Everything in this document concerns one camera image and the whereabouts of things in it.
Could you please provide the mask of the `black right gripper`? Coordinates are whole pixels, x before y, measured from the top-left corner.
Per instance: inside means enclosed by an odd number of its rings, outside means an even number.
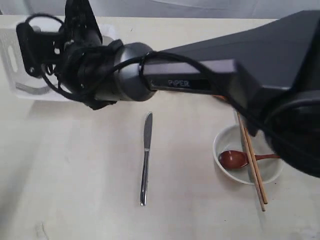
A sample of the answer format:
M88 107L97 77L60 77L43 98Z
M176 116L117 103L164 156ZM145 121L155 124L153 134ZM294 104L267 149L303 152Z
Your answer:
M114 100L96 98L99 82L115 62L120 40L103 44L103 37L89 1L68 0L65 4L64 42L57 80L70 92L70 98L92 110L115 104Z

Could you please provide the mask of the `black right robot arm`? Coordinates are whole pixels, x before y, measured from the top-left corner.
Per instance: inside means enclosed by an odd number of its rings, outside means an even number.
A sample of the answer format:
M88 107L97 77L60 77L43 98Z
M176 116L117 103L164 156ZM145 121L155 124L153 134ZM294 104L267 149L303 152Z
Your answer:
M291 167L320 175L320 12L163 51L135 42L103 45L87 0L65 4L56 77L92 109L144 102L158 91L218 95L248 132L262 131Z

